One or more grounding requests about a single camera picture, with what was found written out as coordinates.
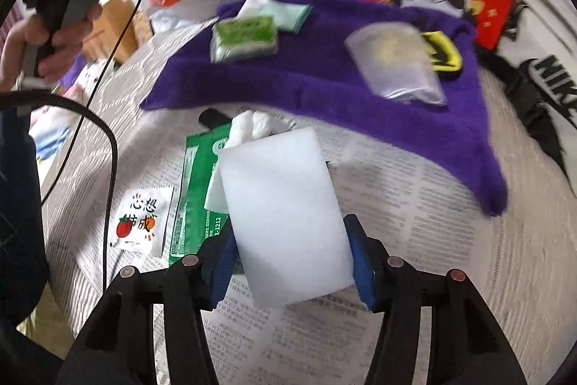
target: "black wire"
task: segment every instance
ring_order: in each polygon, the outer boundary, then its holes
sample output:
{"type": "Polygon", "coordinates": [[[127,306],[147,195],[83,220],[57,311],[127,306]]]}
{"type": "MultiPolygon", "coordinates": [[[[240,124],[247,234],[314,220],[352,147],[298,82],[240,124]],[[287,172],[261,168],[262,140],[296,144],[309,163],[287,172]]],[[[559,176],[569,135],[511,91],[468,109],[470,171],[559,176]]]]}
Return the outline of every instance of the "black wire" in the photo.
{"type": "Polygon", "coordinates": [[[69,100],[58,95],[53,95],[44,90],[27,90],[21,92],[0,93],[0,111],[12,108],[13,106],[30,105],[50,105],[73,111],[81,115],[82,118],[88,118],[88,120],[102,129],[110,141],[110,147],[112,149],[112,165],[110,172],[109,191],[106,198],[105,234],[102,246],[102,293],[104,294],[106,291],[106,280],[108,277],[106,270],[106,245],[108,241],[110,212],[112,210],[112,198],[114,195],[114,186],[116,184],[116,173],[118,171],[118,144],[116,142],[116,138],[114,137],[112,130],[104,121],[102,121],[102,119],[100,119],[94,112],[90,111],[87,106],[83,106],[73,100],[69,100]]]}
{"type": "MultiPolygon", "coordinates": [[[[108,69],[108,66],[112,62],[112,59],[114,58],[114,55],[116,54],[116,50],[120,46],[120,42],[122,41],[122,37],[124,36],[126,31],[128,30],[128,27],[131,25],[132,19],[136,15],[136,11],[138,10],[141,2],[142,2],[142,0],[137,1],[135,9],[132,11],[130,18],[128,19],[128,22],[126,23],[126,26],[124,27],[124,30],[122,30],[120,37],[118,37],[118,41],[116,41],[116,44],[114,45],[114,48],[112,49],[112,52],[110,53],[108,61],[106,61],[106,64],[105,64],[102,72],[100,73],[100,77],[98,78],[98,80],[96,81],[96,84],[94,85],[94,90],[92,90],[92,93],[90,94],[90,98],[88,99],[88,102],[86,103],[87,108],[90,107],[90,105],[94,99],[94,96],[96,95],[96,90],[98,89],[98,86],[100,85],[100,82],[102,82],[102,78],[105,75],[106,69],[108,69]]],[[[62,161],[62,165],[60,166],[60,169],[58,169],[58,173],[56,174],[56,178],[54,179],[50,188],[46,192],[46,195],[42,199],[42,203],[41,203],[42,206],[44,205],[44,203],[48,200],[48,198],[52,194],[52,191],[54,190],[58,181],[60,180],[60,176],[62,175],[62,172],[64,172],[64,168],[66,167],[66,163],[68,162],[68,159],[70,158],[70,154],[72,153],[72,149],[74,147],[74,144],[76,143],[76,138],[78,137],[78,135],[80,133],[80,127],[82,126],[83,122],[84,122],[84,116],[81,116],[80,122],[76,126],[76,130],[74,131],[74,135],[72,136],[72,141],[70,142],[70,147],[68,148],[68,151],[64,157],[64,160],[62,161]]]]}

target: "purple towel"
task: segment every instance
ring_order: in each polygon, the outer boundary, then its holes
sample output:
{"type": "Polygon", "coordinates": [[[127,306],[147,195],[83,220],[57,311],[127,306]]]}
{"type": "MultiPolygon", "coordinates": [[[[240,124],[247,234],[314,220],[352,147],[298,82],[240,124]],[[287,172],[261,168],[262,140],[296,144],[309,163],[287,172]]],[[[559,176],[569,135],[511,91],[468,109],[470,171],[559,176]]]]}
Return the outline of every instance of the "purple towel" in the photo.
{"type": "MultiPolygon", "coordinates": [[[[141,108],[248,102],[319,118],[435,161],[471,189],[485,212],[504,211],[507,185],[488,143],[472,26],[442,12],[363,0],[278,1],[313,9],[298,35],[279,35],[276,56],[211,64],[212,31],[206,29],[166,63],[141,108]],[[463,74],[443,83],[447,106],[406,105],[369,91],[344,40],[374,22],[408,22],[451,38],[463,56],[463,74]]],[[[241,6],[225,5],[219,14],[234,17],[241,6]]]]}
{"type": "Polygon", "coordinates": [[[72,64],[72,67],[64,74],[64,77],[60,79],[58,83],[64,87],[65,90],[68,90],[76,83],[76,79],[87,64],[88,61],[86,61],[84,55],[82,53],[77,54],[74,58],[74,64],[72,64]]]}

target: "human hand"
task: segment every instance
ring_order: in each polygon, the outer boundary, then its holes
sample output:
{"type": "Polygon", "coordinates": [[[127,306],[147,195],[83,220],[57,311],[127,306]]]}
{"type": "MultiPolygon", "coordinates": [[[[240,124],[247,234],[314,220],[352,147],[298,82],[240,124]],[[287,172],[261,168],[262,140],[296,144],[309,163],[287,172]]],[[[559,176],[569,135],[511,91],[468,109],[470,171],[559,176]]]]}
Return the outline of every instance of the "human hand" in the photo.
{"type": "MultiPolygon", "coordinates": [[[[82,41],[92,32],[92,23],[100,15],[102,6],[97,4],[88,12],[86,20],[54,33],[52,46],[56,52],[38,64],[38,74],[48,83],[59,81],[68,72],[74,58],[82,51],[82,41]]],[[[26,43],[42,46],[48,41],[49,36],[38,14],[18,22],[11,28],[0,60],[0,92],[10,91],[16,83],[22,70],[26,43]]]]}

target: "dark sleeve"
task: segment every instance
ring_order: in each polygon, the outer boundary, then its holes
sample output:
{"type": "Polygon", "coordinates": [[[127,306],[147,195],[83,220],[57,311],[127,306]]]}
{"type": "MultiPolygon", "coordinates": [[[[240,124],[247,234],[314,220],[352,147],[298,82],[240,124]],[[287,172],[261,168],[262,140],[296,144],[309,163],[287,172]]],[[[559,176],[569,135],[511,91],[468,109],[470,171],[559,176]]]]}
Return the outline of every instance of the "dark sleeve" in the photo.
{"type": "Polygon", "coordinates": [[[0,383],[54,385],[61,367],[60,358],[0,319],[0,383]]]}
{"type": "Polygon", "coordinates": [[[0,112],[0,318],[16,326],[48,281],[30,114],[0,112]]]}

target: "green packet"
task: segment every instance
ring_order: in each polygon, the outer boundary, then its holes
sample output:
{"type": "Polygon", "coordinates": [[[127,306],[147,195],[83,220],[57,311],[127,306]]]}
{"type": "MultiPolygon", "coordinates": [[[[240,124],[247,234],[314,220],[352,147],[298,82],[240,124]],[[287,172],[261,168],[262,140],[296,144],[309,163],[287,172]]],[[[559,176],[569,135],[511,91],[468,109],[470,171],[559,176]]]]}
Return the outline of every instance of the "green packet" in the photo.
{"type": "Polygon", "coordinates": [[[212,28],[211,62],[223,63],[278,52],[274,17],[225,19],[212,28]]]}
{"type": "Polygon", "coordinates": [[[220,233],[229,217],[228,214],[204,209],[204,201],[218,160],[218,151],[229,139],[230,126],[225,124],[204,134],[186,138],[181,191],[168,259],[170,264],[186,254],[196,254],[208,237],[220,233]]]}

